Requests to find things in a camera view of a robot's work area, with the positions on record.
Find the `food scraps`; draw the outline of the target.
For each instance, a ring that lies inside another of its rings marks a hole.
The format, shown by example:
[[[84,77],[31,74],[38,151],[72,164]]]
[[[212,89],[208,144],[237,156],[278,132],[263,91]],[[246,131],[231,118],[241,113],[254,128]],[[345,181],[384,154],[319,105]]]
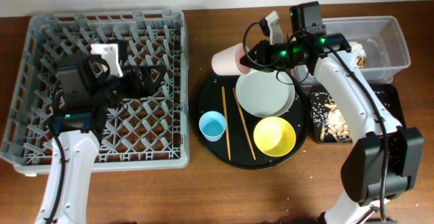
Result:
[[[309,94],[315,137],[319,143],[351,143],[349,127],[327,92]]]

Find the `yellow bowl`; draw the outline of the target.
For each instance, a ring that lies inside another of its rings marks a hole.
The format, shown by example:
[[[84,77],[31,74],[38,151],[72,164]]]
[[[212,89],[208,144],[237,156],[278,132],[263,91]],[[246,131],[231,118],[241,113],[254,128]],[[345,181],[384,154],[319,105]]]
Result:
[[[263,154],[271,157],[287,155],[296,145],[292,125],[281,117],[266,117],[254,128],[254,144]]]

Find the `pink plastic cup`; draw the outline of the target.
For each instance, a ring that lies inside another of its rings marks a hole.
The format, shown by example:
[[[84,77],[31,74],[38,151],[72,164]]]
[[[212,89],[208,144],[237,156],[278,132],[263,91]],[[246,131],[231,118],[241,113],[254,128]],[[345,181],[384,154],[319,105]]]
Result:
[[[215,74],[222,76],[248,74],[251,68],[240,63],[244,55],[243,44],[238,43],[214,54],[212,57],[212,69]]]

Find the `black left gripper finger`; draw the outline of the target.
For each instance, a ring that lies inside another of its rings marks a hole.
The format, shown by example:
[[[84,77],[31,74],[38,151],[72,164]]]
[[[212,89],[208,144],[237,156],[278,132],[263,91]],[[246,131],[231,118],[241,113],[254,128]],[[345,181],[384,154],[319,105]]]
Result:
[[[140,71],[148,71],[151,74],[155,85],[159,89],[161,86],[161,82],[163,80],[163,77],[167,72],[167,68],[164,64],[146,65],[146,66],[141,66]]]
[[[151,74],[148,71],[138,72],[138,97],[147,97],[154,95],[158,88],[155,85]]]

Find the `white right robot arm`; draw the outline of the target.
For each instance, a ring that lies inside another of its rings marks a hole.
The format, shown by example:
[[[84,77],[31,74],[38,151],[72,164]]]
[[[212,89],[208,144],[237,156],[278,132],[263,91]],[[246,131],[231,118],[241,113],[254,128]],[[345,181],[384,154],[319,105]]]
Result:
[[[266,72],[306,66],[349,126],[353,148],[340,171],[344,190],[319,222],[364,223],[375,212],[385,221],[386,203],[415,186],[422,135],[385,109],[344,35],[327,32],[318,2],[291,7],[290,18],[290,37],[284,37],[276,12],[260,20],[265,38],[245,50],[241,63]]]

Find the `blue plastic cup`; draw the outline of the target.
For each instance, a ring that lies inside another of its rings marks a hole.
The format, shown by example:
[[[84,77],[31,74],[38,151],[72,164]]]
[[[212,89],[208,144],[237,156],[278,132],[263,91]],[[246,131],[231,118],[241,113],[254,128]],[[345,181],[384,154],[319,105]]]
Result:
[[[205,139],[216,142],[225,132],[224,115],[217,111],[208,111],[199,118],[199,130]]]

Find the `white paper napkin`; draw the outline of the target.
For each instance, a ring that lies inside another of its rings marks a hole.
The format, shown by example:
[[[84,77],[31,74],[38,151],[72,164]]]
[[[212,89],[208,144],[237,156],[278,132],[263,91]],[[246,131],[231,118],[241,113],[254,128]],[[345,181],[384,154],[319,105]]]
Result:
[[[349,45],[351,47],[351,53],[356,57],[357,66],[363,68],[367,60],[366,51],[363,49],[363,46],[356,41],[350,41]]]

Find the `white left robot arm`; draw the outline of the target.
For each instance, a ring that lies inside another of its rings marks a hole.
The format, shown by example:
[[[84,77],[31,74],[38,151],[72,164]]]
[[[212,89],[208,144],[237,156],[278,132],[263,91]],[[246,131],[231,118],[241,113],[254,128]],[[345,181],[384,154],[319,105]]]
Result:
[[[85,223],[92,167],[102,142],[107,110],[124,98],[157,93],[166,64],[125,65],[127,42],[93,43],[89,54],[58,61],[54,88],[52,162],[36,223]]]

